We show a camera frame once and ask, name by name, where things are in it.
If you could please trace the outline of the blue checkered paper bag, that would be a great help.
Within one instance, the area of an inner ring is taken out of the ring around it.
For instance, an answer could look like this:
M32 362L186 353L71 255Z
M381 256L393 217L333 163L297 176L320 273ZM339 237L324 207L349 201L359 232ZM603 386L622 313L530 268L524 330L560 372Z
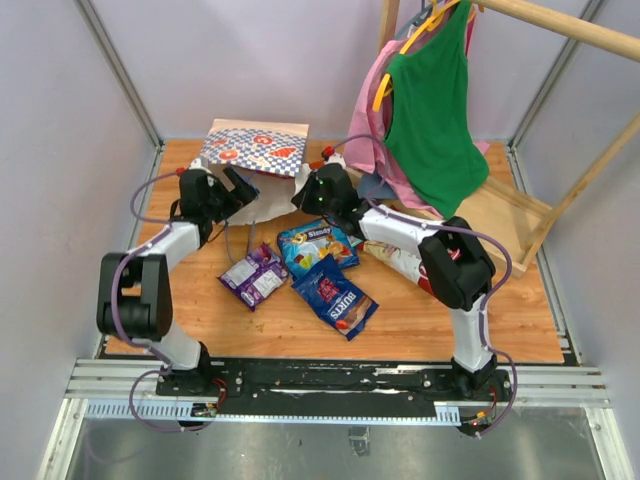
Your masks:
M225 167L232 167L259 191L256 200L227 221L228 227L250 227L248 249L253 247L258 223L295 210L291 198L310 174L305 162L308 132L307 124L216 119L204 139L195 158L202 159L208 172L221 177ZM295 178L249 179L252 171L295 175Z

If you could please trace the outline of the blue Slendy candy bag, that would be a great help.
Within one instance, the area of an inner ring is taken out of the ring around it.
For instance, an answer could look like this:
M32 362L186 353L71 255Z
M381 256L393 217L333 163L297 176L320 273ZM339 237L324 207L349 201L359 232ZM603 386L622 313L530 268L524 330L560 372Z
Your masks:
M360 264L349 236L322 219L280 232L277 245L294 280L327 256L332 256L341 269Z

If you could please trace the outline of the pink shirt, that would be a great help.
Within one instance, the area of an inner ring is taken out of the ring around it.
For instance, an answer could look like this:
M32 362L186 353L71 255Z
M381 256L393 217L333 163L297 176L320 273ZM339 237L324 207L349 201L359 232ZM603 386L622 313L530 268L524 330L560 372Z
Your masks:
M388 42L370 67L354 107L348 133L350 140L344 148L344 157L347 164L354 169L369 174L377 172L391 186L404 206L428 210L442 217L435 208L426 204L414 192L405 173L384 144L392 116L391 93L383 99L378 112L372 110L374 96L382 76L403 44ZM414 43L408 53L424 45L416 47Z

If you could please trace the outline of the purple snack packet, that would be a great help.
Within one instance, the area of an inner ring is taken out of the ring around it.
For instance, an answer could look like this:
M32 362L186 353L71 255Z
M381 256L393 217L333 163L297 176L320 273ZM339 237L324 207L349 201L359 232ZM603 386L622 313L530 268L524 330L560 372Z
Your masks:
M266 243L251 251L242 260L218 277L251 311L283 286L289 272L282 258Z

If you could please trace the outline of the red chips bag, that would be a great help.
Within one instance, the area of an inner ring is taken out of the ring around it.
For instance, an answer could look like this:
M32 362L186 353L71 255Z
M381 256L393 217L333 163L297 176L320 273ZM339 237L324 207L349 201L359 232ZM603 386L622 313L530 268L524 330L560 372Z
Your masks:
M422 290L434 296L427 271L419 256L377 241L362 242L357 246L357 249L373 255L376 259L418 285Z

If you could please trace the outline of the dark blue snack packet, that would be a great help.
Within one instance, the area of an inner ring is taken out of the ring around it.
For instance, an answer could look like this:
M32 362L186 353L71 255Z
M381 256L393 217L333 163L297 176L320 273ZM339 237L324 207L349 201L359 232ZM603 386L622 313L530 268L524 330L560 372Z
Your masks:
M293 282L292 288L319 319L348 341L364 330L379 308L369 295L344 276L332 256L317 262Z

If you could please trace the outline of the green tank top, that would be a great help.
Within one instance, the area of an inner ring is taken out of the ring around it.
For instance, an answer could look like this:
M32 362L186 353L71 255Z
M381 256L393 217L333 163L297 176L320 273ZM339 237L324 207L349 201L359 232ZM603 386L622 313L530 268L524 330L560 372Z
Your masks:
M391 60L392 116L384 144L414 192L442 217L455 214L489 175L467 121L471 4L461 1L427 44Z

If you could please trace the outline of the yellow hanger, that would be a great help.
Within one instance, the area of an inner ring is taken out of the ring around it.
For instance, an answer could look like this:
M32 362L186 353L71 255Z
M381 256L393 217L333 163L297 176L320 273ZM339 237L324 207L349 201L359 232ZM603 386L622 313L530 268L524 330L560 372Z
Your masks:
M430 16L414 31L414 33L406 40L402 48L397 52L396 56L405 55L409 52L414 43L425 33L432 32L437 26L442 23L442 19L446 12L452 10L460 0L446 1L442 7L438 6L436 1L432 1L432 12ZM381 82L376 90L372 110L378 112L381 108L383 99L388 96L392 91L391 87L391 74L385 72L382 76Z

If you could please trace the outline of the pink snack packet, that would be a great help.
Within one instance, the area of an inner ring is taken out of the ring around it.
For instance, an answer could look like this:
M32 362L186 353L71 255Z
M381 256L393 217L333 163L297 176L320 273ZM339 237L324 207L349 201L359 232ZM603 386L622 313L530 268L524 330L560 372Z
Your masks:
M260 178L260 177L293 180L295 178L295 175L290 176L290 175L284 175L284 174L278 174L278 173L272 173L272 172L266 172L266 171L252 171L248 178L253 179L253 178Z

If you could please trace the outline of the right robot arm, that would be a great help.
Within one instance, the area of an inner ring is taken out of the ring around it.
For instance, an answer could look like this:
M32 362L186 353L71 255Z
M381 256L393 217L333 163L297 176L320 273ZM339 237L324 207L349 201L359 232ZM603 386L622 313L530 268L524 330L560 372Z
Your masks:
M453 387L466 400L486 392L497 367L487 337L487 303L496 268L478 233L460 217L429 221L358 195L338 164L312 172L291 202L332 220L344 233L421 259L432 295L450 312L454 332Z

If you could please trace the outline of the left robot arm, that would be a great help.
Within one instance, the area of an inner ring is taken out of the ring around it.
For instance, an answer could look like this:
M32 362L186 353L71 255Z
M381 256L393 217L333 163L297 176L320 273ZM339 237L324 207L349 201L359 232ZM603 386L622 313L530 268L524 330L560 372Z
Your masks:
M205 167L173 175L179 197L161 230L133 249L102 258L96 324L101 333L146 349L162 362L161 391L200 396L225 383L204 344L174 318L170 272L212 239L215 225L252 203L258 191L231 167L221 177Z

